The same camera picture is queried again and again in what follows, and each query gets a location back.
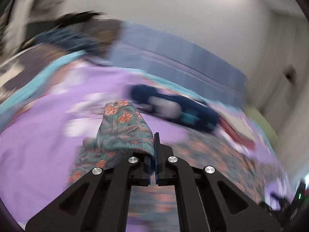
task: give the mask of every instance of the blue headboard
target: blue headboard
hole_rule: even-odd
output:
[[[213,101],[244,105],[246,76],[206,49],[181,37],[122,22],[109,60],[167,79]]]

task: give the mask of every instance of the metal bolt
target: metal bolt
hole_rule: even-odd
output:
[[[176,156],[170,156],[170,157],[168,158],[168,161],[169,161],[170,163],[175,163],[175,162],[178,161],[178,158],[177,158]]]
[[[102,169],[100,167],[95,167],[94,169],[92,169],[92,173],[95,175],[101,174]]]
[[[137,157],[130,157],[129,162],[132,163],[132,164],[136,163],[136,162],[138,162],[138,158]]]
[[[206,173],[214,173],[216,170],[212,166],[207,166],[205,167],[205,172]]]

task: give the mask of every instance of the purple fabric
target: purple fabric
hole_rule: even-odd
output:
[[[140,76],[127,70],[89,66],[86,62],[71,74],[69,83],[57,85],[50,94],[36,100],[31,110],[0,135],[0,197],[18,222],[26,223],[66,188],[85,137],[85,132],[78,134],[80,130],[74,135],[66,132],[67,123],[76,118],[72,106],[94,93],[126,99],[127,87],[142,83]],[[162,134],[173,130],[170,139],[163,135],[166,142],[185,136],[184,130],[168,122],[154,117],[145,120]]]

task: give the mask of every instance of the navy blue cloth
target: navy blue cloth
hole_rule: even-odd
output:
[[[76,33],[68,29],[55,29],[43,32],[35,38],[35,44],[40,43],[54,44],[70,52],[84,50],[94,55],[100,53],[98,42],[88,35]]]
[[[180,95],[170,96],[161,94],[155,87],[147,85],[134,85],[132,86],[130,93],[134,103],[143,105],[144,111],[150,114],[155,114],[157,116],[162,115],[162,111],[164,111],[162,108],[165,107],[165,102],[176,102],[179,105],[176,107],[176,109],[179,109],[179,113],[173,113],[173,116],[171,117],[163,114],[164,119],[170,122],[208,133],[213,131],[218,124],[218,113],[209,108],[205,103],[201,105],[189,98]],[[157,99],[159,101],[160,99],[167,101],[163,101],[163,105],[161,103],[154,103]]]

